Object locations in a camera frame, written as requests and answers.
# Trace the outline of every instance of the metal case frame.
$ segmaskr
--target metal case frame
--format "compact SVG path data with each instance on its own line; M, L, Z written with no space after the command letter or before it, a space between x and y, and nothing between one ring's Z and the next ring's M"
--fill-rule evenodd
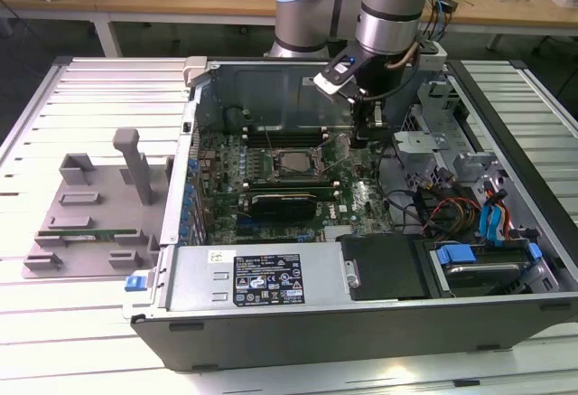
M210 83L211 69L223 65L287 65L309 66L322 62L303 61L220 61L209 62L208 73L199 76L192 101L187 108L186 119L191 119L200 106ZM459 64L453 64L450 81L460 93L461 99L472 111L490 114L489 105L476 86L467 81ZM497 155L511 177L519 177L519 162L510 162L510 148L516 145L508 141L508 131L501 128L499 119L484 120L489 134L501 137L496 146ZM170 201L167 203L163 225L162 251L159 267L155 272L150 301L133 310L131 326L144 341L155 350L164 364L176 371L205 371L230 368L249 368L308 362L336 362L362 360L388 356L406 356L459 351L483 351L508 349L532 334L553 324L567 321L578 314L578 292L544 293L519 296L485 296L470 298L429 299L408 301L372 301L333 303L327 305L265 306L252 308L213 308L174 312L168 304L172 294L177 258L181 252L206 254L208 247L178 248L171 233L172 218L180 212L182 201L182 177L179 165L181 156L187 156L191 137L183 135L186 150L179 147L172 174ZM539 186L541 177L529 171L530 180L538 184L543 201L554 199L549 189ZM536 183L518 181L535 190ZM178 207L171 207L172 201ZM558 233L576 237L578 230L568 231L552 216L567 217L560 206L545 202L529 204L553 242L555 251L566 262L575 276L576 266L568 243L556 237ZM333 271L324 276L344 276Z

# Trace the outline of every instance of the desk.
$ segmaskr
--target desk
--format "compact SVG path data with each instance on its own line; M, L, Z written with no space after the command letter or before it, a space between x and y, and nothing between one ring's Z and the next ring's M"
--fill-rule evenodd
M275 25L275 0L5 1L24 18L91 21L107 57L121 56L112 22ZM455 1L460 5L448 27L450 32L578 35L578 11L549 0ZM0 17L9 16L0 7Z
M578 387L578 323L551 327L509 352L179 374L166 370L123 319L122 278L23 279L23 256L61 182L64 153L121 165L110 142L119 126L139 129L150 165L174 153L188 93L183 64L75 59L54 66L0 146L0 393L441 394L453 393L456 379L480 382L456 389L461 395Z

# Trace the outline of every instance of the power supply label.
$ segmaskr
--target power supply label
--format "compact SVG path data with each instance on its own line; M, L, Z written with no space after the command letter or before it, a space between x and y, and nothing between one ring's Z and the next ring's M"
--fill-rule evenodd
M299 255L235 257L233 303L237 306L305 303Z

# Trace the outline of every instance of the white label sticker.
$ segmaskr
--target white label sticker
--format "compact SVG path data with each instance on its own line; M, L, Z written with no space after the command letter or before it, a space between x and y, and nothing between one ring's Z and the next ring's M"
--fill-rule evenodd
M337 65L335 65L334 70L336 70L338 73L343 74L345 72L347 72L349 68L347 68L345 65L343 65L342 63L338 63Z
M236 254L235 250L210 250L208 262L209 264L233 262Z

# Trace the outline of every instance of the metal bracket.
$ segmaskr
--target metal bracket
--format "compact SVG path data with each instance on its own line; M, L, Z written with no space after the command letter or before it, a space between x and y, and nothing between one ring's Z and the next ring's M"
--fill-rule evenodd
M427 135L423 131L399 131L394 137L399 151L406 154L432 154L436 150L450 148L442 133Z
M492 153L462 153L453 160L453 167L460 181L478 181L498 161Z
M359 288L358 266L355 261L345 261L345 277L350 288Z
M194 80L205 72L207 72L206 56L191 56L187 58L182 67L185 85L192 88L195 85Z

